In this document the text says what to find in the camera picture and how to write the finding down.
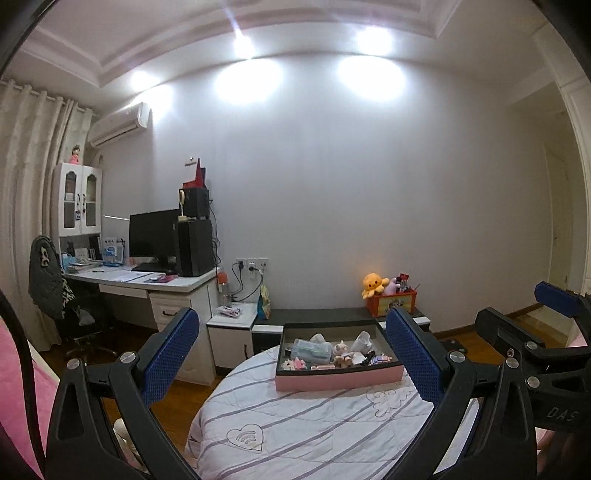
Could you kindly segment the striped white table cloth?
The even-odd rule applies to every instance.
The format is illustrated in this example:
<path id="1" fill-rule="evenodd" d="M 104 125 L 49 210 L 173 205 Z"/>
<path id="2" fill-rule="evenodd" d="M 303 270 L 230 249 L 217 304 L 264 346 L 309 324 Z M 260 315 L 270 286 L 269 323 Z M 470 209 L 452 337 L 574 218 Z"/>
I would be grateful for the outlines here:
<path id="1" fill-rule="evenodd" d="M 410 377 L 352 390 L 276 391 L 276 348 L 233 369 L 193 418 L 202 479 L 381 479 L 433 411 Z"/>

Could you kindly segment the white plastic stool toy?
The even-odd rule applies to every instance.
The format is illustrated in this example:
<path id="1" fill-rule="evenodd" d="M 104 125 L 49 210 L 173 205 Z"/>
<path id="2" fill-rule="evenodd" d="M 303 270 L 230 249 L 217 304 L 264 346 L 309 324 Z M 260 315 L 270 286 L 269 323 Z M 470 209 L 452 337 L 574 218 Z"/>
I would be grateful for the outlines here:
<path id="1" fill-rule="evenodd" d="M 361 354 L 367 355 L 370 351 L 373 350 L 373 342 L 372 338 L 370 337 L 370 333 L 367 331 L 362 331 L 356 340 L 353 342 L 352 346 L 349 347 L 349 351 L 351 352 L 360 352 Z"/>

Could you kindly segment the orange cap bottle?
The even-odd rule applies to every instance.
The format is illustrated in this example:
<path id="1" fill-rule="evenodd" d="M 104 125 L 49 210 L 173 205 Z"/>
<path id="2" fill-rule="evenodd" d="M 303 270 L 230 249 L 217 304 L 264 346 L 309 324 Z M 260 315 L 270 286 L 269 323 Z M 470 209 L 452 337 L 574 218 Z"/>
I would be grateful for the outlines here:
<path id="1" fill-rule="evenodd" d="M 228 274 L 219 272 L 216 276 L 217 288 L 219 293 L 219 304 L 229 306 L 231 304 L 231 293 L 229 292 Z"/>

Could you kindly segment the pink bedding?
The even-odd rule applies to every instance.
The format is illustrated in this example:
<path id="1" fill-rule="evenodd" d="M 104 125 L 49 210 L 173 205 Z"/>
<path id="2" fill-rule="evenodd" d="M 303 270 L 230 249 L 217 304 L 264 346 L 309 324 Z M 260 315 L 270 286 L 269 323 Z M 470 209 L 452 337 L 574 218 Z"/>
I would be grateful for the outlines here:
<path id="1" fill-rule="evenodd" d="M 43 450 L 59 379 L 39 352 L 28 343 L 34 368 L 37 415 Z M 1 321 L 1 427 L 37 478 L 42 477 L 31 445 L 19 355 L 4 321 Z"/>

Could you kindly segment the black computer monitor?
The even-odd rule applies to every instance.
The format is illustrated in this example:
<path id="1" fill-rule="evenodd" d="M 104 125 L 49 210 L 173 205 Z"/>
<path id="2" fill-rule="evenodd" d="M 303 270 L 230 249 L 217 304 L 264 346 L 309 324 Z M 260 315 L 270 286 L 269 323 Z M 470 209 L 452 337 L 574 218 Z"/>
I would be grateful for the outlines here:
<path id="1" fill-rule="evenodd" d="M 159 210 L 129 217 L 129 257 L 140 261 L 133 271 L 176 273 L 175 225 L 178 210 Z"/>

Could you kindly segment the beige curtain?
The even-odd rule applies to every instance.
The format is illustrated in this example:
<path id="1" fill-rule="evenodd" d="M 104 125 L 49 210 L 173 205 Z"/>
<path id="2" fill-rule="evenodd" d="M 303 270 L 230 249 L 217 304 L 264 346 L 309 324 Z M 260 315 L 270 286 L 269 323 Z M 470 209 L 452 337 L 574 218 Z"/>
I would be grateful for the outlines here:
<path id="1" fill-rule="evenodd" d="M 30 247 L 50 233 L 53 170 L 85 146 L 93 115 L 71 99 L 1 83 L 1 290 L 40 351 L 59 336 L 28 293 Z"/>

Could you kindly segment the clear plastic box green label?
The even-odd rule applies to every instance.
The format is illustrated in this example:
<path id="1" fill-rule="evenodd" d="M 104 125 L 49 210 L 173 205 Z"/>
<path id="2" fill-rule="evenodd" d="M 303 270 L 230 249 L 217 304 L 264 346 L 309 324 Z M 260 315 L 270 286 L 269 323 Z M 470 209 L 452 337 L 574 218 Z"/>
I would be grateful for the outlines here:
<path id="1" fill-rule="evenodd" d="M 310 365 L 327 365 L 332 360 L 332 344 L 295 339 L 290 347 L 290 358 L 303 360 Z"/>

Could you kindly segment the pink white block cat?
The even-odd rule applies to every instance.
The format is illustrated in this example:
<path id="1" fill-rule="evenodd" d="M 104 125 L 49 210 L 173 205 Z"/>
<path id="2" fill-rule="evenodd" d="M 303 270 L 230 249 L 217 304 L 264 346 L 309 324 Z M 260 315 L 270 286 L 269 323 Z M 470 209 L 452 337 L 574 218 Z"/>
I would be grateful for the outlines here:
<path id="1" fill-rule="evenodd" d="M 307 369 L 307 362 L 300 358 L 286 359 L 281 363 L 281 370 L 283 371 L 305 371 Z"/>

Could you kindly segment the pink block toy flat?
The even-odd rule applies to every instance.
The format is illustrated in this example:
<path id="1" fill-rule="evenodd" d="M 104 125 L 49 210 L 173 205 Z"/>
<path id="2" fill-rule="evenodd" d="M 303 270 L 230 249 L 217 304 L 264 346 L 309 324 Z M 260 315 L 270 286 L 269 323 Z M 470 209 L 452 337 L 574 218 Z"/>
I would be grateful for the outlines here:
<path id="1" fill-rule="evenodd" d="M 388 356 L 385 354 L 376 355 L 372 359 L 370 359 L 370 365 L 380 365 L 380 364 L 392 363 L 393 361 L 394 361 L 394 359 L 391 356 Z"/>

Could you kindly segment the white gourd-shaped figurine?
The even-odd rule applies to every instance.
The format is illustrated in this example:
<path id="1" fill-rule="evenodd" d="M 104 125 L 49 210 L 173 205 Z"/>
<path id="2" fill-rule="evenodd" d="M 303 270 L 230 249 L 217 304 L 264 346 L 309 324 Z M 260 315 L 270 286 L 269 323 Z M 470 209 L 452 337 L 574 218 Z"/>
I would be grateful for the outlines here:
<path id="1" fill-rule="evenodd" d="M 310 341 L 315 344 L 325 344 L 325 336 L 322 333 L 317 333 L 311 337 Z"/>

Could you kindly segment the pink doll on cabinet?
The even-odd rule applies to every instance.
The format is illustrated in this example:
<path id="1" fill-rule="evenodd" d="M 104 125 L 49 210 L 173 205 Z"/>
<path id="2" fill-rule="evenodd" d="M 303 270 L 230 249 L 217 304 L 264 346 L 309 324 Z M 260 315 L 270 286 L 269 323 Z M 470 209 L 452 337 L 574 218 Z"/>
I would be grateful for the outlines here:
<path id="1" fill-rule="evenodd" d="M 81 164 L 81 147 L 79 145 L 75 145 L 72 149 L 69 158 L 69 163 L 75 165 Z"/>

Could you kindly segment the orange octopus plush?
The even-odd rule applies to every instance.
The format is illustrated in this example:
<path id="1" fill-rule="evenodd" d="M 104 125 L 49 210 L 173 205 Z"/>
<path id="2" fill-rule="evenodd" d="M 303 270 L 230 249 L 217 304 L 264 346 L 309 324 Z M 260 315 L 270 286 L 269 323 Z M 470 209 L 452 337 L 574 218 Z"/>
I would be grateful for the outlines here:
<path id="1" fill-rule="evenodd" d="M 363 278 L 362 299 L 367 300 L 375 295 L 380 295 L 390 284 L 390 279 L 381 277 L 377 273 L 370 273 Z"/>

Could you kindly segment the black upper speaker box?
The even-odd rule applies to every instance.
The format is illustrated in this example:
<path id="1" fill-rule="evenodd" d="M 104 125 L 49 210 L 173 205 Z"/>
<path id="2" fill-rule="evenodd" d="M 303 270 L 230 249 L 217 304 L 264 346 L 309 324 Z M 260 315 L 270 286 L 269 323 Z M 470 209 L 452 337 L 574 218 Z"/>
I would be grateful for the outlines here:
<path id="1" fill-rule="evenodd" d="M 181 215 L 199 220 L 209 218 L 209 191 L 207 188 L 181 188 L 178 195 Z"/>

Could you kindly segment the purple plush toy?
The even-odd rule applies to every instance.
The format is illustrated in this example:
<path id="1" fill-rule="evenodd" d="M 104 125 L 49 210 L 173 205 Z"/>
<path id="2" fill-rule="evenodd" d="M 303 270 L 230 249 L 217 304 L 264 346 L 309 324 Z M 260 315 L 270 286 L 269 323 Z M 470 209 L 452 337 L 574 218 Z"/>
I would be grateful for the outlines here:
<path id="1" fill-rule="evenodd" d="M 397 278 L 390 280 L 390 283 L 385 287 L 383 294 L 386 296 L 397 294 L 400 290 L 400 282 Z"/>

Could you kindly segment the white bed post knob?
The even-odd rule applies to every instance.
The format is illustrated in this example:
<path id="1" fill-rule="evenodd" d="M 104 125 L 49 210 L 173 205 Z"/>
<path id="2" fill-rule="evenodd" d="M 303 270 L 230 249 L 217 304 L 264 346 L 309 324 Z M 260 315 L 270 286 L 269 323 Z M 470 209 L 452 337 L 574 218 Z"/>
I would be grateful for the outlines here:
<path id="1" fill-rule="evenodd" d="M 122 418 L 115 420 L 113 424 L 113 431 L 127 463 L 137 470 L 144 471 L 145 467 L 143 466 L 137 450 L 131 441 L 130 435 Z"/>

